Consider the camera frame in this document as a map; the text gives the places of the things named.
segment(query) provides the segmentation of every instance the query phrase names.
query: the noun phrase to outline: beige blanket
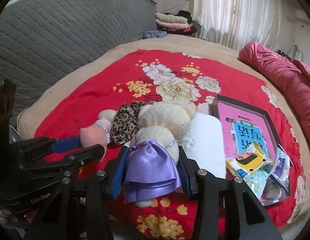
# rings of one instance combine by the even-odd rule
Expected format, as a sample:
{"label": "beige blanket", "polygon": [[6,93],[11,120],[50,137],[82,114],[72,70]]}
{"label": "beige blanket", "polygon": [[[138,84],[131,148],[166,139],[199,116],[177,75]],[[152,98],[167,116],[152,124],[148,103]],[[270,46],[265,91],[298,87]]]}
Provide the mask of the beige blanket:
{"label": "beige blanket", "polygon": [[306,175],[306,196],[300,214],[310,208],[310,150],[294,112],[284,96],[265,77],[238,61],[238,51],[196,38],[169,34],[160,39],[147,39],[123,44],[108,51],[96,61],[68,74],[48,89],[34,105],[21,112],[17,118],[17,129],[21,137],[23,139],[33,138],[37,127],[45,117],[80,84],[100,73],[113,62],[138,49],[161,49],[209,58],[264,80],[269,89],[276,95],[279,105],[292,125],[300,143],[301,163]]}

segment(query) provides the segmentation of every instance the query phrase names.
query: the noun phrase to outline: gray quilted mattress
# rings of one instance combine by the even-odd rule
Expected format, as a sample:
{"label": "gray quilted mattress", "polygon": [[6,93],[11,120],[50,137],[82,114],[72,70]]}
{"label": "gray quilted mattress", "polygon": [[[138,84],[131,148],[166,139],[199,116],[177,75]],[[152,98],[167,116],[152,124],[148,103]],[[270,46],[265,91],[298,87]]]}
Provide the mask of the gray quilted mattress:
{"label": "gray quilted mattress", "polygon": [[155,30],[151,0],[19,0],[0,15],[0,82],[17,84],[11,125],[45,90]]}

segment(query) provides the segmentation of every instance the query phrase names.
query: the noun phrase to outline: pink folded blanket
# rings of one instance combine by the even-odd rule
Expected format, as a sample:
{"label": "pink folded blanket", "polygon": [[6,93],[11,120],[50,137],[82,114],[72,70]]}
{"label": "pink folded blanket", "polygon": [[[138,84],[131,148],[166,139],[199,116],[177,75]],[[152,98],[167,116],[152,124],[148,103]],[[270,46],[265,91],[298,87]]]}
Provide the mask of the pink folded blanket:
{"label": "pink folded blanket", "polygon": [[290,62],[258,42],[248,43],[239,60],[252,66],[278,87],[292,105],[310,142],[310,67]]}
{"label": "pink folded blanket", "polygon": [[177,29],[177,30],[182,30],[186,29],[189,27],[187,23],[164,23],[161,22],[160,20],[156,19],[156,24],[162,27],[170,28],[170,29]]}

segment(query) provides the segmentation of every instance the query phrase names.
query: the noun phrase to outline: white curtain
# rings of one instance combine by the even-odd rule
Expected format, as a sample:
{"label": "white curtain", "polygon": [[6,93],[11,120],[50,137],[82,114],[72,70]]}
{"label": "white curtain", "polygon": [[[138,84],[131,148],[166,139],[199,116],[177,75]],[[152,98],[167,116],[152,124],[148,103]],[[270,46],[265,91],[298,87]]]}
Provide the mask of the white curtain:
{"label": "white curtain", "polygon": [[250,41],[273,49],[279,35],[282,0],[236,0],[229,47],[241,50]]}
{"label": "white curtain", "polygon": [[258,41],[273,49],[279,34],[282,0],[194,0],[200,38],[235,50]]}
{"label": "white curtain", "polygon": [[201,26],[200,38],[227,46],[235,0],[194,0],[193,20]]}

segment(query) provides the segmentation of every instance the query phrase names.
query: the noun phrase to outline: leopard print plush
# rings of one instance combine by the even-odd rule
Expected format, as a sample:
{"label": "leopard print plush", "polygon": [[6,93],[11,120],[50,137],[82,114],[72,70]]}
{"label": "leopard print plush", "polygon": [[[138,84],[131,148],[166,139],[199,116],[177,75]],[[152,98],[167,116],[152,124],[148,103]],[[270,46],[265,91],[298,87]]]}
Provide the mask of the leopard print plush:
{"label": "leopard print plush", "polygon": [[121,145],[130,141],[138,132],[138,114],[143,101],[133,101],[129,106],[123,104],[117,111],[111,128],[112,140]]}

